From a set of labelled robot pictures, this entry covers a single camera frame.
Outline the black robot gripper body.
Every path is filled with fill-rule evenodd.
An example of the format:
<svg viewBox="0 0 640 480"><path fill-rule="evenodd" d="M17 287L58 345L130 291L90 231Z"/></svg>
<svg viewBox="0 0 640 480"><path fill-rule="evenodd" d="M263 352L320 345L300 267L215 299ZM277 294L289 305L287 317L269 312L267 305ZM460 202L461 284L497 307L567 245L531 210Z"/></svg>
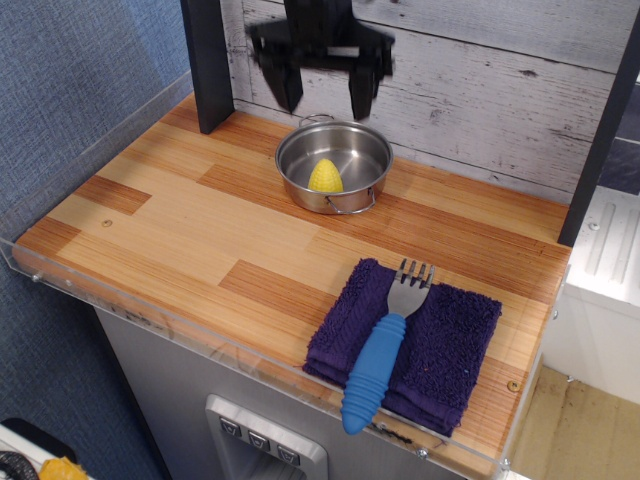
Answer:
<svg viewBox="0 0 640 480"><path fill-rule="evenodd" d="M395 38L358 20L350 1L286 1L284 6L285 17L248 28L263 71L347 71L364 64L377 76L393 73Z"/></svg>

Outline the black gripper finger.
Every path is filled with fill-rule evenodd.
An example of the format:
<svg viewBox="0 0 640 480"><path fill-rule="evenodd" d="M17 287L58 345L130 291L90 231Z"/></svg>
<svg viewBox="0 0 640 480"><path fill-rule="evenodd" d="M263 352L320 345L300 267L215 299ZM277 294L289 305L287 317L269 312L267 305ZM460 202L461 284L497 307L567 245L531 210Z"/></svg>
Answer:
<svg viewBox="0 0 640 480"><path fill-rule="evenodd" d="M377 97L381 80L378 63L356 64L349 73L349 93L353 118L365 120L370 116L371 107Z"/></svg>
<svg viewBox="0 0 640 480"><path fill-rule="evenodd" d="M276 102L287 112L293 113L303 95L300 65L296 51L262 50L258 53L257 58Z"/></svg>

